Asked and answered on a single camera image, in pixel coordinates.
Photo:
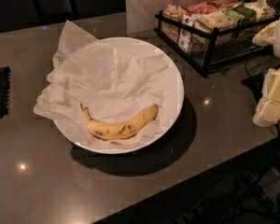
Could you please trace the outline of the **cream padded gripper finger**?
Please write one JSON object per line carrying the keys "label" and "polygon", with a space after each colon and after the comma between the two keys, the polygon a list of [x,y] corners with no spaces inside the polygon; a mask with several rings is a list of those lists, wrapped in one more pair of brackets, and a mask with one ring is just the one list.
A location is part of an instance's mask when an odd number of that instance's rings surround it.
{"label": "cream padded gripper finger", "polygon": [[260,99],[252,121],[260,127],[270,127],[280,120],[280,104]]}
{"label": "cream padded gripper finger", "polygon": [[262,94],[265,100],[280,104],[280,69],[268,70],[264,78]]}

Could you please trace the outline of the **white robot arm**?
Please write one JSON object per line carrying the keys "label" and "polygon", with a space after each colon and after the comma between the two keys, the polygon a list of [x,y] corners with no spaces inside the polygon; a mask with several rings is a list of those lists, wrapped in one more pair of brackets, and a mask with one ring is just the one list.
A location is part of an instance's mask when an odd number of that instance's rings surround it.
{"label": "white robot arm", "polygon": [[[252,42],[260,46],[272,45],[273,55],[280,58],[280,19],[258,32]],[[253,122],[260,127],[270,127],[280,120],[280,68],[268,70],[261,93]]]}

